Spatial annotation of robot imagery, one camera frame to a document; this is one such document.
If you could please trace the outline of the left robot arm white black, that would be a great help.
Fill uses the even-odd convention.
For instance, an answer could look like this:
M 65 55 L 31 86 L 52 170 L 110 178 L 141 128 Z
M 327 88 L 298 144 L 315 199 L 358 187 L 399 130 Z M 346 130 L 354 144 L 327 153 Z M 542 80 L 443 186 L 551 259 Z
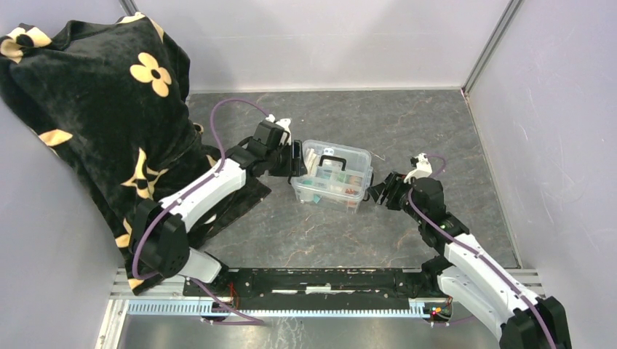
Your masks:
M 291 123 L 269 115 L 253 136 L 222 153 L 216 165 L 185 188 L 159 201 L 143 200 L 136 209 L 130 240 L 133 276 L 181 275 L 201 281 L 211 296 L 222 295 L 228 288 L 223 263 L 191 247 L 188 232 L 202 217 L 215 219 L 215 206 L 250 178 L 268 174 L 290 179 L 307 173 L 302 142 L 291 138 Z

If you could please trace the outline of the clear first aid box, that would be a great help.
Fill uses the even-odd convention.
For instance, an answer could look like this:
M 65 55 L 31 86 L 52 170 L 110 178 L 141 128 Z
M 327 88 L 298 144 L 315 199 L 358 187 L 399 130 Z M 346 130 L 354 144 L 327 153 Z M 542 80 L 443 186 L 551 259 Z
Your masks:
M 357 184 L 359 184 L 359 179 L 357 182 L 349 180 L 349 183 L 337 180 L 317 180 L 316 183 L 307 187 L 292 187 L 297 200 L 303 204 L 313 204 L 326 209 L 355 213 L 360 203 L 365 200 L 368 189 L 359 187 Z

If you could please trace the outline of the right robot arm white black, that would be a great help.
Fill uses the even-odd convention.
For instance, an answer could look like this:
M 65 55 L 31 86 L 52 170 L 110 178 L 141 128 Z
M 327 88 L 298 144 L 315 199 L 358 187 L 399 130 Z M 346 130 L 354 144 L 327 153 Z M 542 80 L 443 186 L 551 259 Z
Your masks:
M 403 174 L 392 172 L 367 194 L 387 209 L 412 217 L 423 241 L 437 252 L 422 265 L 425 294 L 443 293 L 459 301 L 491 331 L 500 348 L 571 348 L 562 303 L 540 297 L 499 265 L 447 210 L 439 180 L 405 181 Z

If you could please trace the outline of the clear box lid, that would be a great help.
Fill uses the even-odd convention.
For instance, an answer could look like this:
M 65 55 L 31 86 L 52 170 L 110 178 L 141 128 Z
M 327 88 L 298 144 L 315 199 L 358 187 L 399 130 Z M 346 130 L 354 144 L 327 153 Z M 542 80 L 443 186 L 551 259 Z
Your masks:
M 368 188 L 373 183 L 373 168 L 370 153 L 361 148 L 339 145 L 318 140 L 306 140 L 302 144 L 304 164 L 307 174 L 293 177 L 294 188 L 313 185 L 317 180 L 337 180 Z

